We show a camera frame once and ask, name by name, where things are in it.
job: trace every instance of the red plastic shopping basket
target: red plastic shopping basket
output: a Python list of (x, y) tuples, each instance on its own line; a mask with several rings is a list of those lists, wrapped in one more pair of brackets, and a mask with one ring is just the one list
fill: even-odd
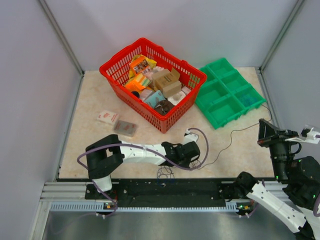
[[(129, 80), (129, 63), (134, 55), (142, 54), (157, 62), (157, 66), (171, 70), (175, 68), (180, 73), (182, 86), (187, 86), (191, 92), (166, 115), (162, 116), (148, 104), (134, 96), (124, 85)], [(179, 118), (195, 103), (197, 94), (207, 76), (200, 70), (189, 65), (185, 60), (179, 60), (146, 38), (140, 38), (133, 44), (114, 55), (100, 67), (100, 73), (106, 77), (115, 94), (162, 133), (166, 133)]]

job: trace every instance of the blue package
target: blue package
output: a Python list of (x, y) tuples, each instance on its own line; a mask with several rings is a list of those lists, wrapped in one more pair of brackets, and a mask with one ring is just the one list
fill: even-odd
[(148, 104), (153, 109), (157, 106), (157, 104), (162, 101), (166, 100), (160, 90), (156, 91), (154, 94), (148, 96), (143, 102)]

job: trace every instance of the yellow package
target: yellow package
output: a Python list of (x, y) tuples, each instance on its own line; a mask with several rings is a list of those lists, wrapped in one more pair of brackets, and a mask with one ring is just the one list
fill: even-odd
[(145, 89), (150, 84), (150, 80), (146, 78), (142, 73), (139, 73), (137, 76), (130, 79), (124, 87), (128, 89), (130, 92)]
[(141, 54), (135, 55), (130, 62), (129, 79), (139, 74), (142, 71), (142, 69), (145, 69), (146, 67), (150, 67), (150, 69), (153, 69), (156, 65), (157, 62), (155, 60), (149, 59)]

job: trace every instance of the metal frame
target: metal frame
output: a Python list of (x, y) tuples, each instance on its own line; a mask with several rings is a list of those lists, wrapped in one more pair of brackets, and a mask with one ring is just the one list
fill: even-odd
[[(58, 39), (60, 40), (63, 48), (65, 49), (67, 55), (69, 56), (70, 60), (72, 61), (74, 67), (77, 69), (81, 76), (81, 80), (79, 82), (76, 98), (73, 104), (73, 109), (70, 114), (70, 121), (69, 125), (67, 127), (67, 134), (65, 136), (62, 148), (61, 148), (61, 154), (60, 154), (60, 162), (59, 167), (57, 169), (56, 178), (58, 179), (59, 176), (59, 170), (60, 170), (60, 164), (62, 160), (62, 156), (65, 151), (66, 143), (68, 140), (73, 116), (75, 113), (77, 101), (79, 98), (79, 93), (83, 81), (84, 76), (84, 70), (81, 67), (80, 63), (78, 62), (72, 48), (70, 47), (63, 31), (61, 30), (60, 26), (58, 25), (53, 13), (50, 10), (50, 7), (48, 6), (46, 0), (37, 0), (39, 5), (41, 6), (44, 14), (46, 15), (47, 19), (49, 20), (50, 24), (52, 25)], [(262, 65), (260, 67), (256, 68), (256, 72), (258, 75), (258, 79), (260, 82), (260, 85), (262, 87), (262, 91), (264, 96), (266, 97), (272, 116), (273, 116), (273, 122), (277, 126), (279, 126), (279, 120), (277, 119), (277, 114), (274, 108), (274, 103), (272, 100), (272, 97), (269, 94), (269, 88), (268, 83), (266, 82), (264, 78), (264, 70), (270, 60), (272, 59), (275, 51), (279, 47), (280, 43), (282, 42), (282, 39), (284, 38), (285, 34), (287, 33), (288, 29), (300, 13), (304, 3), (306, 0), (297, 0), (294, 8), (292, 9), (288, 19), (286, 20), (285, 24), (283, 25), (281, 31), (279, 32), (277, 38), (275, 39), (274, 43), (272, 44), (272, 47), (268, 51), (264, 61), (262, 62)], [(38, 209), (36, 212), (36, 217), (34, 220), (34, 224), (32, 227), (31, 235), (29, 237), (30, 240), (41, 240), (43, 238), (43, 235), (45, 233), (46, 224), (49, 217), (49, 212), (52, 209), (52, 206), (55, 206), (54, 208), (57, 208), (57, 204), (60, 206), (66, 206), (70, 203), (75, 203), (77, 206), (84, 206), (84, 205), (99, 205), (101, 203), (106, 204), (110, 203), (111, 201), (105, 199), (105, 200), (86, 200), (85, 194), (87, 189), (87, 183), (84, 179), (81, 180), (75, 180), (73, 181), (64, 181), (61, 182), (61, 179), (59, 182), (46, 182), (43, 187), (42, 195), (39, 201)], [(265, 187), (273, 193), (276, 197), (280, 198), (282, 201), (288, 202), (289, 198), (288, 196), (282, 191), (282, 188), (285, 187), (284, 185), (278, 183), (277, 181), (266, 181)]]

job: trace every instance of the black round object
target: black round object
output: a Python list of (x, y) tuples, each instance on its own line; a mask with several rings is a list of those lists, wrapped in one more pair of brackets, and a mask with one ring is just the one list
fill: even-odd
[(132, 91), (131, 93), (135, 95), (137, 98), (140, 98), (140, 94), (137, 91)]

